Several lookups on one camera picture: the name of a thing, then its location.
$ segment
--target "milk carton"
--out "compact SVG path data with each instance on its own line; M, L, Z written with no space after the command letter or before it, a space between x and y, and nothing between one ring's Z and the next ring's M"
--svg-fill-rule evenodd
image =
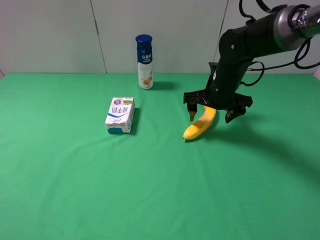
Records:
M109 108L105 125L110 134L130 133L135 113L133 97L114 97Z

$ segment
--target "black robotic arm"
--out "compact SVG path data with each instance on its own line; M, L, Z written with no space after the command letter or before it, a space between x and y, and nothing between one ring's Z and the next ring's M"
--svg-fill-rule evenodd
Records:
M307 53L310 39L320 34L320 5L281 5L269 11L271 14L258 20L247 15L251 20L247 21L245 26L229 29L221 36L221 57L218 64L211 65L213 71L211 70L205 89L184 93L183 103L187 103L190 121L193 121L197 113L197 104L227 110L226 123L244 115L246 107L250 107L253 100L250 96L236 93L236 90L240 84L252 86L257 83L264 73L262 63L263 72L257 81L251 84L241 81L249 66L256 63L253 62L254 58L296 50L301 46L298 53L300 54L305 46ZM299 58L297 55L289 64L295 64L302 69L320 65L317 63L308 67L299 66L298 61L304 56Z

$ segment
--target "green tablecloth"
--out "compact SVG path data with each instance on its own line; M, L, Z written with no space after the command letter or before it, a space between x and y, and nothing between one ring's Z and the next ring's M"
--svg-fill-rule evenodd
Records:
M185 142L183 92L207 79L155 74L142 90L136 74L5 76L0 239L319 239L320 81L265 75L239 88L245 116L219 111ZM135 98L131 134L108 134L112 97Z

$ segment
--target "bottle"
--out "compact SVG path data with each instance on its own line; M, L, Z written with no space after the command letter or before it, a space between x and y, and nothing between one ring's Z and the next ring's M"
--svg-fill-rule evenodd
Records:
M138 60L138 82L142 89L150 89L154 85L152 71L152 37L150 35L139 35L135 38Z

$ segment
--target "banana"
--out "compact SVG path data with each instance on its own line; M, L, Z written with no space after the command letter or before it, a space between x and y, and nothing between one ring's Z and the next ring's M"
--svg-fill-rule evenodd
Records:
M191 140L200 136L205 130L207 130L216 116L216 109L203 106L204 114L195 123L191 124L184 132L183 139Z

